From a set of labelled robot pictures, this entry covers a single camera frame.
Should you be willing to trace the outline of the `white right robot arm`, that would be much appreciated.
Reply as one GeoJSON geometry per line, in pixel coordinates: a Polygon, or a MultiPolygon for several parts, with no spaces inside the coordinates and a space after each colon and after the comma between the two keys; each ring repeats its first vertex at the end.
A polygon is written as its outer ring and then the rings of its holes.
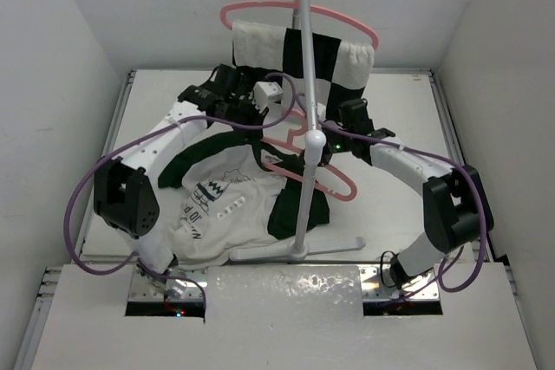
{"type": "Polygon", "coordinates": [[[327,153],[351,153],[421,197],[423,232],[392,256],[382,280],[390,288],[402,289],[454,250],[486,237],[494,219],[474,167],[406,146],[391,130],[375,127],[367,106],[363,98],[344,101],[326,110],[321,127],[327,153]]]}

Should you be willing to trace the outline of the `white and green t shirt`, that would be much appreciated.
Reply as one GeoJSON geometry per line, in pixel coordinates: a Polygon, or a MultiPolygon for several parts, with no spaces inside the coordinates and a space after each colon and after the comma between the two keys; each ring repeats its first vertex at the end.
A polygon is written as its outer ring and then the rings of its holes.
{"type": "Polygon", "coordinates": [[[190,145],[158,178],[182,197],[165,239],[183,266],[218,266],[236,248],[294,237],[301,184],[265,168],[301,174],[304,162],[270,144],[230,131],[190,145]]]}

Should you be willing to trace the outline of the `pink plastic hanger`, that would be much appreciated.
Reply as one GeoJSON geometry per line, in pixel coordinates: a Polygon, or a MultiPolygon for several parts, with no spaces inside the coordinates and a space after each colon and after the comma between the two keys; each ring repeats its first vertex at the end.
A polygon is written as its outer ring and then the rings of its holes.
{"type": "MultiPolygon", "coordinates": [[[[261,142],[285,151],[291,151],[291,156],[299,157],[304,163],[303,173],[295,173],[292,168],[280,167],[275,159],[263,157],[262,162],[263,166],[269,170],[302,183],[308,176],[307,170],[315,173],[317,168],[322,164],[323,150],[327,143],[324,140],[323,132],[319,130],[310,130],[308,128],[306,116],[300,110],[293,109],[291,114],[298,119],[299,126],[289,128],[286,140],[278,140],[269,136],[264,136],[261,142]]],[[[350,177],[333,165],[323,166],[323,169],[340,179],[348,187],[348,192],[344,194],[334,191],[317,181],[314,184],[315,189],[342,202],[349,202],[355,199],[358,189],[355,182],[350,177]]]]}

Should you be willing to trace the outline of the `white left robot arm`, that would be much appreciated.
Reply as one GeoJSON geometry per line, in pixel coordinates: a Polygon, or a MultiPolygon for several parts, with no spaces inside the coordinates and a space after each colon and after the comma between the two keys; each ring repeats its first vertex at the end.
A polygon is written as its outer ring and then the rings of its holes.
{"type": "Polygon", "coordinates": [[[154,188],[171,160],[216,120],[255,126],[264,113],[251,96],[254,81],[221,64],[215,76],[183,90],[142,140],[110,157],[94,175],[94,212],[127,242],[143,273],[162,286],[177,257],[157,225],[160,205],[154,188]]]}

